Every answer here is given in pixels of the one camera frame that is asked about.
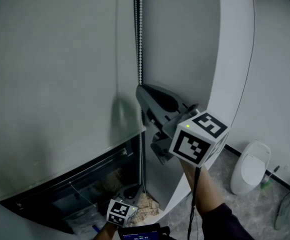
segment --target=floor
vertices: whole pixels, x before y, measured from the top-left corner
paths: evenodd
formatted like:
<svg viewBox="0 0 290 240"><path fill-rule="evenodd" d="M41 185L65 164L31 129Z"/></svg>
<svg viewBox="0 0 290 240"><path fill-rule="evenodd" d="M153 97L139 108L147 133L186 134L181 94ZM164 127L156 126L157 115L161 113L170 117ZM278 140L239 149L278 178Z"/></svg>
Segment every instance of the floor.
<svg viewBox="0 0 290 240"><path fill-rule="evenodd" d="M285 226L281 230L274 229L278 205L289 191L273 181L267 188L257 187L245 196L232 194L230 181L237 160L238 157L235 154L224 149L209 170L211 177L219 186L226 204L254 239L290 240L290 226ZM177 240L187 239L191 201L192 195L185 198L159 221L161 227L169 226L170 236ZM196 213L191 240L204 239L201 226L202 220Z"/></svg>

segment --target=toilet lid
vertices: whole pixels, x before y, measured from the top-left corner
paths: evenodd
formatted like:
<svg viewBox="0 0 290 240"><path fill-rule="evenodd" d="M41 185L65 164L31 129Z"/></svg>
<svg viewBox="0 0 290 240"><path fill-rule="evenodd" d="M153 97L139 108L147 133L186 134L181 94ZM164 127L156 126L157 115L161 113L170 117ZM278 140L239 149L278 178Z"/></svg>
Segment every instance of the toilet lid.
<svg viewBox="0 0 290 240"><path fill-rule="evenodd" d="M247 154L241 164L243 180L252 186L258 185L265 174L265 163L257 157Z"/></svg>

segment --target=sleeve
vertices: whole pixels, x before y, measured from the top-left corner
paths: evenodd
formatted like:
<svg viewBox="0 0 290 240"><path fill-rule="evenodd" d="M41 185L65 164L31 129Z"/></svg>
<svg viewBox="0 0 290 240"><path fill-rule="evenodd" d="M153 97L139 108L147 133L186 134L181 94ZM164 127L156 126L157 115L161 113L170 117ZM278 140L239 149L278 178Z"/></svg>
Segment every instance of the sleeve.
<svg viewBox="0 0 290 240"><path fill-rule="evenodd" d="M253 240L225 203L203 214L202 221L202 229L206 240Z"/></svg>

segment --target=toilet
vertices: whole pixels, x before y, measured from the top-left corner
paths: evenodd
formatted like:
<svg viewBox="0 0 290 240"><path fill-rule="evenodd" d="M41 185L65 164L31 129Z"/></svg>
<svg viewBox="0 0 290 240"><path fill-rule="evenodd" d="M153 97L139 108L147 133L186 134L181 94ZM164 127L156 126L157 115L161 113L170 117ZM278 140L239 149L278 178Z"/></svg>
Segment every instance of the toilet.
<svg viewBox="0 0 290 240"><path fill-rule="evenodd" d="M230 180L230 189L235 195L252 191L265 174L271 158L271 149L255 140L247 145L240 155Z"/></svg>

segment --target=black baseboard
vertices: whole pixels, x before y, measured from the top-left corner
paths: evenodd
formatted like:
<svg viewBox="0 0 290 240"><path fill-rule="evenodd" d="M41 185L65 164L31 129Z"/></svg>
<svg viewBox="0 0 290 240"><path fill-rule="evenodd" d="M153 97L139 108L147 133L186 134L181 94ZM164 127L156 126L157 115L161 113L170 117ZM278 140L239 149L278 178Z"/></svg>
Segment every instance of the black baseboard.
<svg viewBox="0 0 290 240"><path fill-rule="evenodd" d="M233 154L235 154L236 156L238 156L238 157L240 157L241 156L241 152L239 152L239 151L237 151L235 148L232 148L231 146L229 146L229 145L225 145L225 147L224 147L226 150L228 150L228 151L230 151L230 152L232 152ZM271 174L271 172L270 171L268 171L268 170L266 170L266 172L265 172L265 174L266 175L270 175ZM282 186L284 186L285 188L287 188L289 191L290 191L290 185L289 184L287 184L284 180L282 180L282 179L280 179L279 177L277 177L276 175L272 175L272 176L270 176L274 181L276 181L276 182L278 182L279 184L281 184Z"/></svg>

